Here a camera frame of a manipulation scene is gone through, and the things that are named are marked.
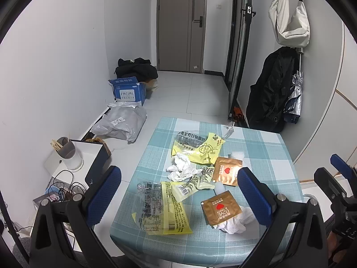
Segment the white shoulder bag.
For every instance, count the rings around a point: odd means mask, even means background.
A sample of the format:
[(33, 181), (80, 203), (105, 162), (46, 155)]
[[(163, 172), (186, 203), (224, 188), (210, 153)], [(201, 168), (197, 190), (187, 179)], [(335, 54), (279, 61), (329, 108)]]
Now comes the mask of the white shoulder bag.
[(310, 42), (310, 24), (303, 0), (298, 0), (297, 7), (290, 14), (289, 0), (273, 0), (269, 8), (276, 42), (279, 45), (304, 48)]

